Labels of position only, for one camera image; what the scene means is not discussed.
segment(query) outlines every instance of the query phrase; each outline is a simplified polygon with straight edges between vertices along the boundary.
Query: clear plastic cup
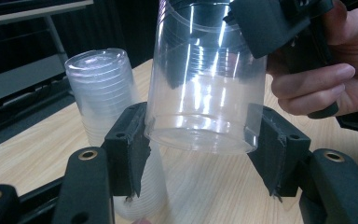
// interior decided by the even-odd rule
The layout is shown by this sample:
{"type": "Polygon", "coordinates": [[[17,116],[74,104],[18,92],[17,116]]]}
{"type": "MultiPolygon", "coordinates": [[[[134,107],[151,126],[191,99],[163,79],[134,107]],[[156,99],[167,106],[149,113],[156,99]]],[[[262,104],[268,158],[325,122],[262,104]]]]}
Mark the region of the clear plastic cup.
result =
{"type": "Polygon", "coordinates": [[[89,144],[100,147],[125,108],[140,101],[127,53],[91,50],[66,61],[65,69],[89,144]]]}
{"type": "Polygon", "coordinates": [[[145,135],[186,150],[257,148],[267,58],[255,59],[230,1],[160,0],[145,135]]]}

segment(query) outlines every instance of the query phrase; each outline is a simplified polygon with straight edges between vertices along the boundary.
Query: finger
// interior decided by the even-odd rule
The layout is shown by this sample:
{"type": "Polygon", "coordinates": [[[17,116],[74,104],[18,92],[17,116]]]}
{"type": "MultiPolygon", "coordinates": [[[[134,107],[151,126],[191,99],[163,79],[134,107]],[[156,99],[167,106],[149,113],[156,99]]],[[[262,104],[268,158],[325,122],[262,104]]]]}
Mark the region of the finger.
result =
{"type": "Polygon", "coordinates": [[[292,99],[331,89],[351,79],[354,74],[352,66],[341,63],[298,74],[274,75],[271,89],[279,99],[292,99]]]}
{"type": "Polygon", "coordinates": [[[345,83],[345,92],[339,97],[338,104],[336,116],[358,112],[358,78],[345,83]]]}
{"type": "Polygon", "coordinates": [[[327,108],[334,103],[344,91],[345,85],[340,84],[326,91],[318,91],[294,99],[280,99],[278,100],[278,104],[284,111],[290,114],[308,115],[309,113],[327,108]]]}

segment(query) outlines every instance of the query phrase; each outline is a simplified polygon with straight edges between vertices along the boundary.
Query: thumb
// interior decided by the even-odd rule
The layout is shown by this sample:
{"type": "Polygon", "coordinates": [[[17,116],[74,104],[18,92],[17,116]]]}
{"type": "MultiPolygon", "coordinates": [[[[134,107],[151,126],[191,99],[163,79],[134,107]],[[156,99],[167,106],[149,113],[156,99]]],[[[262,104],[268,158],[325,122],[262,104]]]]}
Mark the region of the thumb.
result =
{"type": "Polygon", "coordinates": [[[339,0],[334,8],[323,15],[324,34],[332,46],[358,44],[358,9],[348,12],[339,0]]]}

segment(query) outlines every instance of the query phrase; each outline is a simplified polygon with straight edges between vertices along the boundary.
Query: wooden table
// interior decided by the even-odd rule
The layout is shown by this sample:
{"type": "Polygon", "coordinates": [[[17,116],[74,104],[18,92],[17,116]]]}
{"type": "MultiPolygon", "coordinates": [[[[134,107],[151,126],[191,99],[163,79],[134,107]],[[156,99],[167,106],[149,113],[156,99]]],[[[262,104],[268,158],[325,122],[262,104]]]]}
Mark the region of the wooden table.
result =
{"type": "MultiPolygon", "coordinates": [[[[147,99],[151,61],[133,69],[142,99],[147,99]]],[[[358,162],[358,133],[340,129],[335,119],[311,120],[284,113],[266,82],[265,104],[297,126],[311,140],[310,149],[340,150],[358,162]]],[[[69,156],[88,141],[72,104],[0,145],[0,184],[20,195],[64,174],[69,156]]],[[[218,156],[161,147],[168,200],[152,223],[302,223],[298,197],[283,203],[269,197],[246,155],[218,156]]],[[[116,217],[118,224],[130,223],[116,217]]]]}

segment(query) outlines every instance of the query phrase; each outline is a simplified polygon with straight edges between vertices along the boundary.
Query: dark background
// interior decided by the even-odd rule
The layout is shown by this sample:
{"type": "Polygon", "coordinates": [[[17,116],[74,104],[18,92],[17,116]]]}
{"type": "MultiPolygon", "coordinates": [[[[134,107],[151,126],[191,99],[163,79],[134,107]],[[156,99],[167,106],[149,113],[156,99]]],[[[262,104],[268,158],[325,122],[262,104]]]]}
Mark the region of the dark background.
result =
{"type": "MultiPolygon", "coordinates": [[[[0,4],[15,5],[0,6],[0,14],[75,1],[79,0],[2,0],[0,4]]],[[[84,9],[51,18],[68,58],[92,49],[120,48],[135,67],[153,57],[157,15],[158,0],[94,0],[84,9]]],[[[0,25],[0,73],[56,53],[43,18],[0,25]]],[[[75,101],[63,77],[43,80],[0,100],[0,143],[75,101]]]]}

